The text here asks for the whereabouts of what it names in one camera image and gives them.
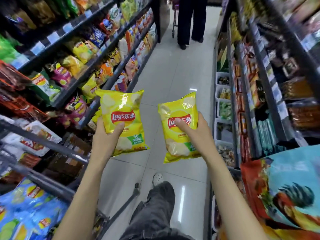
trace gray pants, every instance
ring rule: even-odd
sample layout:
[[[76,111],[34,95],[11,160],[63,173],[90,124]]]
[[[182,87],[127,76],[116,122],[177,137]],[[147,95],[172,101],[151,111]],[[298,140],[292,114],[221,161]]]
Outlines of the gray pants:
[[[178,237],[194,240],[175,228],[170,228],[174,211],[175,194],[169,182],[162,182],[149,191],[146,202],[140,202],[134,211],[129,226],[120,240],[155,239]]]

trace floor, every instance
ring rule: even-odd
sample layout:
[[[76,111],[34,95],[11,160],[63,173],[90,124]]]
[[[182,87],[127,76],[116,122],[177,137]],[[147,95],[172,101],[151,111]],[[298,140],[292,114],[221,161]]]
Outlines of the floor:
[[[196,240],[204,238],[207,166],[202,158],[163,164],[166,147],[157,105],[178,100],[197,90],[198,110],[212,125],[212,70],[220,10],[207,7],[204,42],[200,44],[190,40],[186,50],[178,47],[177,29],[174,39],[171,36],[173,11],[170,12],[171,23],[134,89],[134,92],[144,89],[140,114],[150,150],[110,159],[103,172],[98,207],[107,216],[113,216],[132,195],[136,182],[139,183],[140,195],[118,217],[104,235],[104,240],[119,239],[135,207],[140,201],[146,200],[156,172],[161,172],[175,190],[171,227],[178,228]]]

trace black shoe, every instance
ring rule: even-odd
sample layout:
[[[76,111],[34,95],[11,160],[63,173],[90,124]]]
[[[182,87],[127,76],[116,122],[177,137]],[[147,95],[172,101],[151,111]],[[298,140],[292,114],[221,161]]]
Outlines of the black shoe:
[[[187,46],[186,46],[185,44],[179,44],[179,46],[180,46],[180,48],[181,48],[182,50],[185,50],[185,49],[187,48]]]
[[[199,43],[203,43],[203,37],[200,39],[200,40],[194,40],[194,41],[197,41]]]

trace shoe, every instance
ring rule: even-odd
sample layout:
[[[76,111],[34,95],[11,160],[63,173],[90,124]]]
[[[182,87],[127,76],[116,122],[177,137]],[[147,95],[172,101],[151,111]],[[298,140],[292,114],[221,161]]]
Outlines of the shoe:
[[[199,43],[203,43],[203,37],[200,40],[194,40],[194,41],[197,41]]]
[[[182,50],[185,50],[185,49],[187,48],[187,46],[186,46],[185,44],[179,44],[179,46],[180,46],[180,48],[181,48]]]
[[[152,185],[155,187],[163,182],[163,175],[161,173],[156,173],[152,179]]]

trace green label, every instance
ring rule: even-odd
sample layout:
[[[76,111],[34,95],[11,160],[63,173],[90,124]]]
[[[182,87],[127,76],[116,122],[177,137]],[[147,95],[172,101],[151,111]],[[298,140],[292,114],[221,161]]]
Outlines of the green label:
[[[128,136],[127,137],[132,145],[140,144],[143,142],[142,134],[134,135],[134,136]]]
[[[196,150],[191,142],[185,142],[184,144],[186,145],[186,147],[189,149],[190,152],[193,152]]]

